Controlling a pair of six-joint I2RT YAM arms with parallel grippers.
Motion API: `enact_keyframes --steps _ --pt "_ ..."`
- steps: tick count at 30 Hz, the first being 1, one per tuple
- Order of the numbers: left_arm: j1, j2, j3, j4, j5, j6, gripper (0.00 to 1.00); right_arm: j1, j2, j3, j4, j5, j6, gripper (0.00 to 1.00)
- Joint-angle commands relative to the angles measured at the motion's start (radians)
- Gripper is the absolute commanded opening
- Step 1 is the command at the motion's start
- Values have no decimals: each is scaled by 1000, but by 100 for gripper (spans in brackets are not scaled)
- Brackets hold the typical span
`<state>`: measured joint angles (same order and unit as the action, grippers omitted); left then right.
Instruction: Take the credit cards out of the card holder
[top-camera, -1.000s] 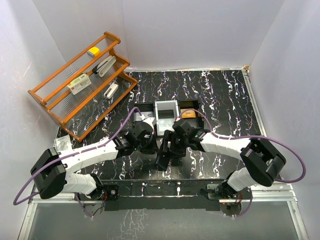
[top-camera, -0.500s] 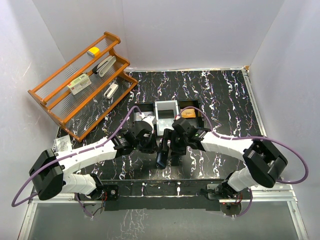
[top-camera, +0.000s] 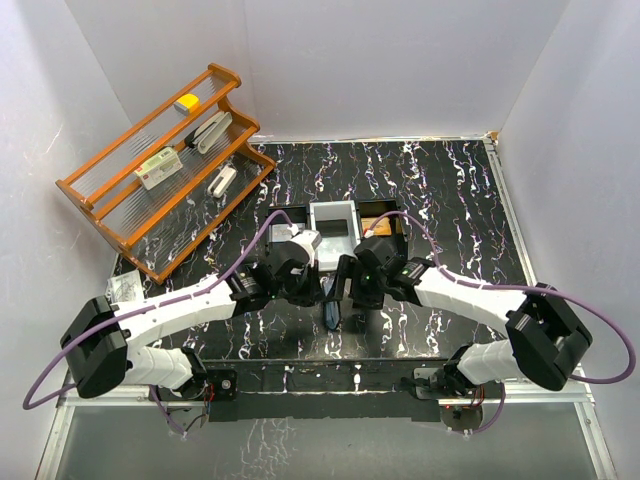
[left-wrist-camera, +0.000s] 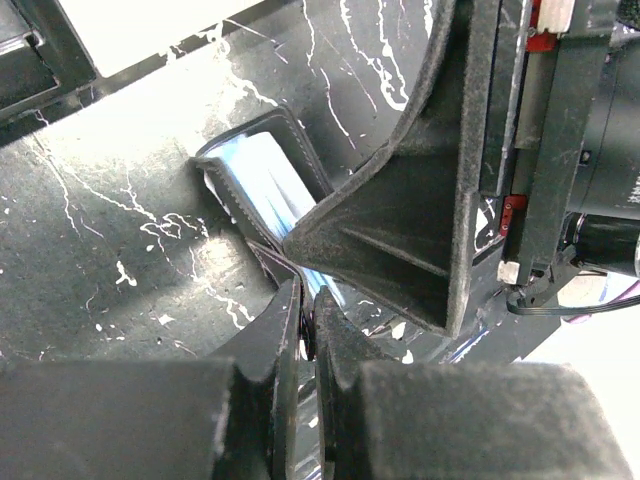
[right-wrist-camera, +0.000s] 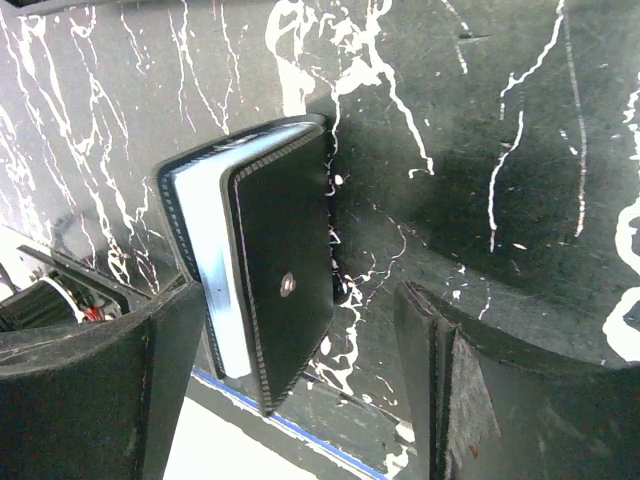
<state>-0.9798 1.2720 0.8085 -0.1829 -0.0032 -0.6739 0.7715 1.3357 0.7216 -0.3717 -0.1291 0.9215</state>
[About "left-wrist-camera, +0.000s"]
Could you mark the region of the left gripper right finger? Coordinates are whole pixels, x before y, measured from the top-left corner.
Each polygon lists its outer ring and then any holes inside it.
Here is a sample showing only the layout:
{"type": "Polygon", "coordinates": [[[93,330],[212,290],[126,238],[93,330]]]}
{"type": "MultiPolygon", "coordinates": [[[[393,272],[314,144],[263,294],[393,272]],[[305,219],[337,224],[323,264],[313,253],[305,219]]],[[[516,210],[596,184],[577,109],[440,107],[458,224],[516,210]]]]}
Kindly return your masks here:
{"type": "Polygon", "coordinates": [[[314,301],[326,479],[629,479],[585,379],[552,364],[405,364],[314,301]]]}

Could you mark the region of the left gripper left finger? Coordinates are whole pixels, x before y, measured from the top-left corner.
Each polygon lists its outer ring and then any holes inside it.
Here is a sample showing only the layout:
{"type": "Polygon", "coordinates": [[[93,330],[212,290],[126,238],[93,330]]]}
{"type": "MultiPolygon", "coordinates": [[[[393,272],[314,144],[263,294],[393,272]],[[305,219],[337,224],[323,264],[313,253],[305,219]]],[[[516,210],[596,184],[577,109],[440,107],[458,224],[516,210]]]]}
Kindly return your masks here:
{"type": "Polygon", "coordinates": [[[211,356],[1,371],[5,479],[290,479],[302,285],[211,356]]]}

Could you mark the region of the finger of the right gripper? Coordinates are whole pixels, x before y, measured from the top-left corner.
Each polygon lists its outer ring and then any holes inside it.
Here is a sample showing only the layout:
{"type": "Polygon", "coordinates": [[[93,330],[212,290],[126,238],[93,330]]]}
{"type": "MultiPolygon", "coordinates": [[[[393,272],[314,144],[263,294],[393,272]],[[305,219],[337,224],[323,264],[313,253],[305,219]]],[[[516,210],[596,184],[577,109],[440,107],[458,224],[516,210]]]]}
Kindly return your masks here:
{"type": "Polygon", "coordinates": [[[388,140],[284,240],[329,274],[423,329],[455,336],[469,298],[468,49],[475,9],[440,1],[413,92],[388,140]]]}

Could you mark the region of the black leather card holder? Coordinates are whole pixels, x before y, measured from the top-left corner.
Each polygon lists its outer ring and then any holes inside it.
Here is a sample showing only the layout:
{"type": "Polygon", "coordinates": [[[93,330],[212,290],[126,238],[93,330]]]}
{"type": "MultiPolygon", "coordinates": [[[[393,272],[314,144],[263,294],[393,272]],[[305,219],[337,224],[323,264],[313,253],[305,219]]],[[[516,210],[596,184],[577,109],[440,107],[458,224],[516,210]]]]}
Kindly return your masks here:
{"type": "Polygon", "coordinates": [[[281,284],[294,275],[314,298],[323,286],[345,304],[326,273],[287,259],[283,242],[296,224],[333,192],[304,128],[277,106],[207,142],[191,158],[266,276],[281,284]]]}

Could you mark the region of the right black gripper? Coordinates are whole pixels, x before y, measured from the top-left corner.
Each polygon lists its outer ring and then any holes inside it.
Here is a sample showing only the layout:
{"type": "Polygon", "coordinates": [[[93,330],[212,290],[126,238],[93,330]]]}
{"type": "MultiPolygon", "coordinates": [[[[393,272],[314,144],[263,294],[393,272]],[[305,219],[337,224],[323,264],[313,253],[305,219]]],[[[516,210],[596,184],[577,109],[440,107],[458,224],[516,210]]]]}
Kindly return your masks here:
{"type": "Polygon", "coordinates": [[[639,5],[483,1],[492,59],[480,191],[497,279],[530,300],[580,269],[639,273],[639,5]]]}

